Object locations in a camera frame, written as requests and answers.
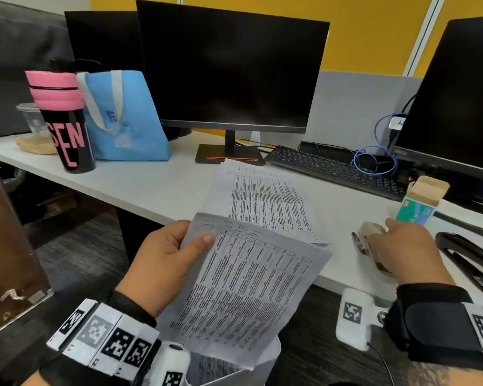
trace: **left hand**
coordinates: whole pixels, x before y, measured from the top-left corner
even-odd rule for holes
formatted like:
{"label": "left hand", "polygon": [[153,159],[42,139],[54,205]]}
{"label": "left hand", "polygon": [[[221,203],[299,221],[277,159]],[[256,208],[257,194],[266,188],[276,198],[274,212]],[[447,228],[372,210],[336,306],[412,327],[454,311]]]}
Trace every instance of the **left hand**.
{"label": "left hand", "polygon": [[213,235],[206,234],[179,250],[189,224],[175,221],[150,233],[116,287],[154,317],[175,299],[184,287],[188,269],[215,241]]}

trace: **wristband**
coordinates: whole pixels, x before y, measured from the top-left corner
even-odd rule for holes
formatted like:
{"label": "wristband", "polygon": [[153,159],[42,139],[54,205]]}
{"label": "wristband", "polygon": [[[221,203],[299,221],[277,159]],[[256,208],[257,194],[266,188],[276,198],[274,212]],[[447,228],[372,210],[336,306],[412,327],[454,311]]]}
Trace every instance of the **wristband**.
{"label": "wristband", "polygon": [[399,286],[384,329],[412,361],[483,370],[483,307],[461,287]]}
{"label": "wristband", "polygon": [[88,384],[91,379],[94,384],[124,384],[142,378],[140,370],[149,367],[143,364],[159,347],[159,332],[140,320],[155,326],[148,312],[116,291],[109,294],[108,305],[85,299],[47,342],[59,355],[39,373],[52,386]]}

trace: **brown cabinet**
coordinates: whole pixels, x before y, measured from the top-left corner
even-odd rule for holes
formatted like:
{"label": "brown cabinet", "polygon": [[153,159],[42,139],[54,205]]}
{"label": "brown cabinet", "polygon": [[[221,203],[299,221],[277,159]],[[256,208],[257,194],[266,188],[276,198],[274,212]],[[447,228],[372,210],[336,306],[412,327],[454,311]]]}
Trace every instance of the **brown cabinet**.
{"label": "brown cabinet", "polygon": [[[9,290],[15,290],[16,295],[3,298]],[[0,181],[0,327],[49,292],[48,279],[34,256]]]}

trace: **white desk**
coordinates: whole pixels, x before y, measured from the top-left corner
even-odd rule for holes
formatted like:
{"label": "white desk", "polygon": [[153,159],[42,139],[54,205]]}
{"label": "white desk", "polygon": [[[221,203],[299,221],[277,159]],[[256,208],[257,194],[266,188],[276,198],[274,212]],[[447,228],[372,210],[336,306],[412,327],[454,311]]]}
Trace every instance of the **white desk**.
{"label": "white desk", "polygon": [[[200,143],[223,144],[219,136],[193,132],[170,143],[169,162],[98,161],[97,168],[82,175],[66,173],[56,155],[35,155],[21,151],[13,137],[0,138],[0,161],[55,181],[69,188],[123,208],[161,224],[193,219],[208,193],[216,165],[196,164]],[[369,258],[354,250],[351,232],[363,221],[383,224],[394,217],[400,204],[328,181],[301,176],[309,197],[317,207],[318,221],[332,243],[333,258],[315,284],[336,293],[353,287],[392,301],[396,285],[383,276]],[[437,232],[459,233],[483,247],[483,238],[455,225],[432,218],[427,228]],[[456,283],[483,305],[483,294],[445,256],[444,263]]]}

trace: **yellow wall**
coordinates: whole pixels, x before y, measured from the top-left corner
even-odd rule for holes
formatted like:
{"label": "yellow wall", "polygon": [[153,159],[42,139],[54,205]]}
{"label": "yellow wall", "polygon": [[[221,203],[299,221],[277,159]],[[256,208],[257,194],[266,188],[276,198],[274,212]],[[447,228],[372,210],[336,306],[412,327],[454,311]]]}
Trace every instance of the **yellow wall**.
{"label": "yellow wall", "polygon": [[483,0],[445,0],[414,76],[423,77],[449,20],[483,16]]}
{"label": "yellow wall", "polygon": [[431,0],[184,0],[184,3],[329,21],[322,70],[400,76]]}
{"label": "yellow wall", "polygon": [[[177,0],[150,0],[177,3]],[[90,0],[93,11],[135,11],[136,0]]]}

